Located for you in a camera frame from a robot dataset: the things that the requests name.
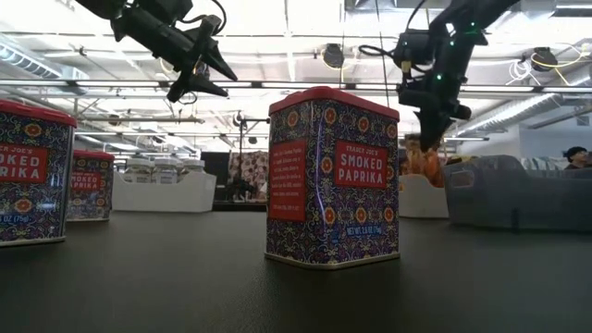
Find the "ceiling duct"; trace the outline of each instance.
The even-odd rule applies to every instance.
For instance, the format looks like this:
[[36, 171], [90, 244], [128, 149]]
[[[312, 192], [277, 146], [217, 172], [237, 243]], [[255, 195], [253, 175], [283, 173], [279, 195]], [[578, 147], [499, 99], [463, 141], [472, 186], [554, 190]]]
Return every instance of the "ceiling duct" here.
[[[0, 62], [20, 68], [43, 80], [88, 80], [89, 76], [72, 66], [59, 65], [28, 50], [0, 33]], [[63, 91], [86, 93], [80, 87], [63, 87]]]
[[[381, 13], [402, 12], [415, 9], [421, 0], [377, 0]], [[450, 0], [427, 0], [424, 8], [439, 12], [450, 4]], [[352, 16], [376, 15], [376, 0], [344, 0], [346, 13]], [[578, 0], [522, 0], [512, 6], [500, 20], [508, 19], [509, 14], [523, 13], [529, 19], [588, 18], [592, 17], [589, 3]]]
[[[584, 66], [574, 73], [565, 75], [571, 87], [592, 86], [592, 66]], [[555, 80], [549, 85], [561, 85]], [[457, 136], [470, 136], [482, 131], [507, 128], [530, 117], [543, 114], [565, 105], [567, 100], [560, 93], [545, 93], [525, 100], [512, 101], [481, 114], [455, 129]]]

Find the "ceiling light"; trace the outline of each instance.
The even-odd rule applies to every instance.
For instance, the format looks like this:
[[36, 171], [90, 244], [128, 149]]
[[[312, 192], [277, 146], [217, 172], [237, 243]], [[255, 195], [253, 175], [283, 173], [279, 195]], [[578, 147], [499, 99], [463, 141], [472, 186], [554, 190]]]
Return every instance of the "ceiling light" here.
[[484, 93], [528, 93], [532, 87], [518, 86], [461, 86], [461, 92], [484, 92]]
[[138, 148], [137, 146], [133, 145], [133, 144], [127, 144], [127, 143], [109, 143], [111, 146], [117, 148], [117, 149], [121, 149], [121, 150], [128, 150], [128, 151], [133, 151], [133, 150], [138, 150], [140, 148]]
[[92, 142], [92, 143], [96, 143], [96, 144], [103, 144], [102, 141], [100, 140], [96, 140], [95, 138], [92, 138], [90, 136], [86, 136], [86, 135], [79, 135], [79, 138], [87, 141], [87, 142]]
[[387, 84], [387, 86], [385, 87], [384, 83], [356, 83], [355, 85], [355, 90], [380, 90], [380, 91], [384, 91], [385, 89], [388, 89], [390, 91], [393, 91], [395, 89], [397, 89], [397, 86], [395, 84]]
[[215, 81], [214, 84], [222, 89], [224, 89], [224, 88], [251, 88], [252, 87], [250, 82]]
[[473, 142], [473, 141], [489, 141], [489, 138], [444, 138], [445, 142]]
[[76, 135], [108, 135], [108, 136], [115, 136], [117, 133], [115, 132], [76, 132]]
[[262, 82], [263, 88], [280, 88], [280, 89], [309, 89], [318, 86], [338, 89], [338, 84], [326, 83], [298, 83], [298, 82]]
[[79, 80], [80, 87], [159, 87], [157, 81], [125, 81], [125, 80]]
[[545, 93], [592, 93], [592, 87], [546, 87]]
[[20, 87], [66, 87], [68, 84], [63, 80], [0, 80], [2, 86]]

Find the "person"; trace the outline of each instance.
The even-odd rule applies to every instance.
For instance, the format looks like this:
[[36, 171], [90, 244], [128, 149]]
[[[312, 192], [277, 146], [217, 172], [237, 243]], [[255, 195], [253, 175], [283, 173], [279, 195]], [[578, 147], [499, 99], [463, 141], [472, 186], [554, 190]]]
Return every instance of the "person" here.
[[567, 150], [564, 154], [570, 165], [567, 166], [566, 170], [574, 170], [583, 167], [592, 167], [587, 163], [588, 161], [588, 150], [584, 147], [572, 147]]

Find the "red label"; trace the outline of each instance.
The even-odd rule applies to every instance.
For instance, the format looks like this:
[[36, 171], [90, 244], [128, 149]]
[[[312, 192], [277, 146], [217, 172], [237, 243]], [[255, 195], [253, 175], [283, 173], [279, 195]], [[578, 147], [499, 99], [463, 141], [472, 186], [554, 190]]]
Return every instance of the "red label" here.
[[101, 189], [100, 172], [72, 172], [70, 183], [73, 191], [99, 191]]
[[305, 220], [304, 169], [306, 141], [279, 143], [271, 147], [269, 172], [269, 217]]
[[340, 186], [387, 188], [389, 150], [337, 141], [335, 183]]
[[0, 142], [0, 182], [45, 183], [47, 148]]

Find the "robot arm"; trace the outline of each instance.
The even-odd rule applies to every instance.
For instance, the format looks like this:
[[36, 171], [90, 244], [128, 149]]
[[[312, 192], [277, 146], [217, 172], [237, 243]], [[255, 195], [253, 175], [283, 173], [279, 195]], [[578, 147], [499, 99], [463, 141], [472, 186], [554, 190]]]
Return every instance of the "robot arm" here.
[[[415, 114], [421, 125], [425, 152], [440, 141], [453, 123], [468, 119], [471, 109], [458, 95], [475, 45], [487, 45], [485, 28], [519, 0], [452, 0], [426, 31], [407, 29], [390, 55], [403, 72], [398, 88], [399, 103], [420, 108]], [[430, 66], [422, 70], [419, 66]], [[412, 68], [423, 73], [414, 78]]]
[[154, 57], [162, 57], [180, 72], [166, 96], [173, 103], [189, 92], [228, 96], [209, 80], [207, 70], [200, 68], [211, 67], [231, 80], [238, 79], [222, 58], [217, 41], [212, 38], [225, 24], [220, 18], [201, 15], [192, 20], [200, 20], [200, 27], [188, 31], [175, 28], [175, 23], [193, 7], [191, 0], [135, 0], [132, 4], [127, 0], [77, 2], [101, 19], [111, 20], [118, 42], [129, 36], [152, 51]]

